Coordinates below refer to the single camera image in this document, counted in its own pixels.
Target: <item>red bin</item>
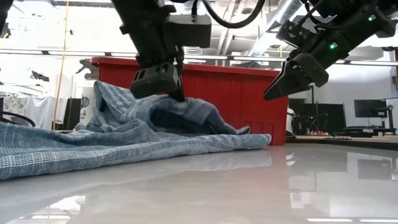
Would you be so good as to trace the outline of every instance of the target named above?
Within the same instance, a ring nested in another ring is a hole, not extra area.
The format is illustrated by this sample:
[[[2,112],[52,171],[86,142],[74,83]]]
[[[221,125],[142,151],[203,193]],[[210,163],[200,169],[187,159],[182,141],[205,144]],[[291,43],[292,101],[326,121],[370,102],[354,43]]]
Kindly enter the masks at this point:
[[[99,68],[99,80],[123,88],[130,88],[140,70],[134,59],[95,57],[91,62]],[[184,65],[184,91],[186,96],[213,103],[235,128],[250,126],[253,134],[271,134],[271,144],[280,146],[285,143],[288,99],[263,99],[277,75],[272,70],[188,64]]]

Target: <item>blue cloth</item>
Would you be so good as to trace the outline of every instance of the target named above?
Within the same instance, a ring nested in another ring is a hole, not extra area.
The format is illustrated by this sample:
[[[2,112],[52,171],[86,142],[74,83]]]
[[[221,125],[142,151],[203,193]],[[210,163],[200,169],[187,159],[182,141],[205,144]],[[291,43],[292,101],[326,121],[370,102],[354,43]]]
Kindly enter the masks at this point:
[[[101,82],[95,83],[94,91],[94,115],[87,126],[78,126],[77,132],[58,134],[0,123],[0,180],[260,149],[271,141],[268,134],[247,134],[249,128],[235,130],[203,100],[189,98],[177,103],[163,95],[136,100],[129,90]],[[177,125],[170,118],[177,120]],[[184,131],[199,136],[187,137],[184,135],[189,133],[183,135]]]

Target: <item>wire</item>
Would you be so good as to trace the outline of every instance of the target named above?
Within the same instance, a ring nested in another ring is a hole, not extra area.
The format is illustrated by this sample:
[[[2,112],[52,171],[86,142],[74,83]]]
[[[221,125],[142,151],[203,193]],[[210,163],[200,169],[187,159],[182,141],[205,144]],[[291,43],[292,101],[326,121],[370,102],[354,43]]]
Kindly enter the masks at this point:
[[[198,1],[199,0],[194,0],[192,4],[192,11],[191,15],[196,16],[198,14]]]
[[[17,117],[17,118],[23,119],[23,120],[27,121],[30,125],[32,125],[33,128],[36,127],[36,124],[31,119],[29,119],[29,118],[27,118],[27,117],[25,117],[23,115],[20,115],[20,114],[15,114],[15,113],[6,112],[6,111],[0,111],[0,118],[1,118],[0,121],[1,122],[16,124],[16,123],[14,123],[12,121],[7,120],[6,118],[3,118],[2,117],[3,115],[9,115],[9,116],[13,116],[13,117]]]
[[[55,120],[57,118],[58,102],[60,100],[60,90],[61,90],[62,75],[63,75],[63,65],[65,63],[65,52],[67,50],[69,0],[67,0],[67,5],[66,5],[65,10],[66,10],[66,13],[65,13],[65,31],[64,31],[64,36],[63,36],[63,51],[62,51],[62,61],[61,61],[61,72],[60,72],[60,79],[58,81],[57,97],[55,99],[54,117],[53,117],[53,121],[52,121],[52,129],[53,130],[55,130]]]
[[[319,7],[322,5],[322,3],[325,2],[325,1],[326,1],[326,0],[320,0],[320,1],[318,1],[318,3],[317,3],[314,7],[312,7],[312,9],[309,10],[303,18],[301,18],[301,19],[298,21],[298,23],[297,23],[296,26],[302,26],[302,25],[304,24],[304,22],[305,22],[308,18],[311,18],[311,17],[312,17],[312,14],[313,14],[316,10],[318,10],[318,8],[319,8]],[[307,10],[310,8],[310,5],[309,5],[307,2],[305,3],[305,8],[306,8]]]
[[[304,4],[305,6],[305,10],[307,10],[307,12],[310,12],[310,4],[307,2]],[[318,19],[316,19],[313,15],[310,15],[310,19],[314,24],[319,24],[321,23],[321,21],[319,21]]]
[[[342,25],[332,25],[332,24],[317,24],[315,26],[316,29],[322,28],[322,29],[331,29],[331,30],[343,30],[347,29],[351,26],[356,25],[357,23],[361,22],[364,18],[371,16],[373,9],[376,8],[376,6],[379,4],[379,0],[373,0],[373,2],[369,5],[368,9],[366,10],[365,13],[363,13],[360,16],[355,17],[357,14],[355,14],[351,19],[349,19],[349,22],[346,22],[345,24]]]
[[[220,18],[217,15],[217,13],[213,10],[213,8],[211,8],[211,6],[207,0],[202,0],[202,2],[205,5],[210,16],[221,26],[229,28],[229,29],[239,29],[239,28],[245,27],[246,25],[249,25],[253,20],[256,19],[256,17],[260,14],[262,7],[263,7],[264,3],[266,2],[266,0],[259,0],[256,4],[254,10],[250,14],[250,16],[247,17],[245,20],[236,22],[236,23],[224,21],[222,18]]]

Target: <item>black cable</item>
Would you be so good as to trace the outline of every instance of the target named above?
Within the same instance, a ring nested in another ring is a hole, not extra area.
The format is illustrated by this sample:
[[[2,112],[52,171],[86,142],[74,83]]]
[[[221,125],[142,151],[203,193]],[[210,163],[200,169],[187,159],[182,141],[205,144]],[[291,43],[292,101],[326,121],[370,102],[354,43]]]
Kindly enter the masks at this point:
[[[266,2],[266,0],[259,0],[249,17],[247,17],[245,20],[243,20],[241,22],[235,22],[235,23],[227,22],[227,21],[224,21],[222,18],[220,18],[217,15],[217,13],[211,8],[211,6],[207,0],[202,0],[202,2],[205,5],[210,16],[221,26],[229,28],[229,29],[239,29],[239,28],[245,27],[246,25],[249,25],[253,20],[256,19],[256,17],[260,14],[262,7],[263,7],[264,3]]]
[[[305,10],[307,10],[307,13],[310,12],[310,4],[308,2],[306,2],[304,4],[305,6]],[[319,24],[321,23],[321,21],[319,21],[318,19],[316,19],[313,15],[310,15],[310,20],[314,23],[314,24]]]
[[[192,11],[191,15],[196,16],[198,14],[198,1],[199,0],[194,0],[192,4]]]
[[[186,3],[187,1],[190,1],[190,0],[172,0],[172,2],[175,2],[175,3]]]
[[[318,10],[318,8],[322,5],[322,3],[323,3],[324,1],[326,1],[326,0],[320,0],[320,1],[318,1],[318,3],[317,3],[314,7],[312,7],[312,9],[309,10],[303,18],[301,18],[301,20],[298,21],[298,23],[297,23],[296,26],[302,26],[302,25],[304,24],[304,22],[305,22],[308,18],[311,18],[311,17],[312,17],[312,14],[313,14],[316,10]]]
[[[354,26],[355,24],[361,22],[364,20],[366,17],[371,16],[373,13],[373,9],[376,8],[376,6],[379,4],[379,0],[373,0],[373,2],[369,5],[368,10],[364,14],[362,14],[359,17],[354,17],[352,19],[349,19],[349,22],[346,22],[345,24],[342,25],[332,25],[332,24],[317,24],[315,26],[316,29],[322,28],[322,29],[331,29],[331,30],[343,30],[347,29],[349,27]]]
[[[69,115],[68,115],[67,130],[69,130],[70,118],[71,117],[72,117],[72,97],[69,98]]]
[[[1,114],[1,115],[14,116],[14,117],[23,119],[23,120],[27,121],[30,125],[32,125],[33,128],[36,127],[36,124],[35,124],[31,119],[29,119],[29,118],[27,118],[27,117],[25,117],[25,116],[23,116],[23,115],[19,115],[19,114],[15,114],[15,113],[10,113],[10,112],[5,112],[5,111],[0,111],[0,114]],[[7,120],[7,119],[5,119],[5,118],[0,119],[0,121],[2,121],[2,122],[7,122],[7,123],[11,123],[11,124],[15,124],[14,122],[9,121],[9,120]]]

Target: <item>ceiling pipe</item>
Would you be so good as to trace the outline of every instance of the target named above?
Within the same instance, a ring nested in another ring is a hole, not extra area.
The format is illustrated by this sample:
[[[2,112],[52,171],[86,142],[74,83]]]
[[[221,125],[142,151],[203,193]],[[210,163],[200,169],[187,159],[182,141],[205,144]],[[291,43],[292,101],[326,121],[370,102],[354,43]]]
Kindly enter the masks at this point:
[[[249,50],[248,56],[259,57],[270,46],[280,44],[280,41],[275,39],[276,34],[268,32],[289,20],[301,7],[302,3],[300,0],[281,0],[278,8],[268,14],[266,32],[254,43],[252,49]]]
[[[236,3],[229,4],[228,7],[225,9],[224,16],[223,16],[223,19],[225,21],[231,22],[233,13],[235,10],[235,4]],[[218,45],[217,45],[217,49],[216,49],[216,53],[215,53],[216,55],[219,55],[221,53],[221,48],[223,47],[224,40],[225,40],[225,37],[227,36],[227,34],[228,34],[228,29],[225,27],[222,27],[221,28],[221,37],[218,41]]]
[[[289,20],[301,7],[300,0],[281,0],[275,13],[272,13],[271,17],[267,19],[266,32]]]
[[[237,7],[238,9],[236,10],[236,12],[234,13],[235,15],[240,15],[243,11],[243,3],[241,3],[240,1],[237,2],[236,4],[238,4]],[[224,43],[223,49],[221,51],[222,55],[226,55],[228,49],[229,49],[229,45],[231,44],[232,38],[235,34],[235,30],[234,29],[228,29],[227,30],[227,34],[226,34],[226,41]]]

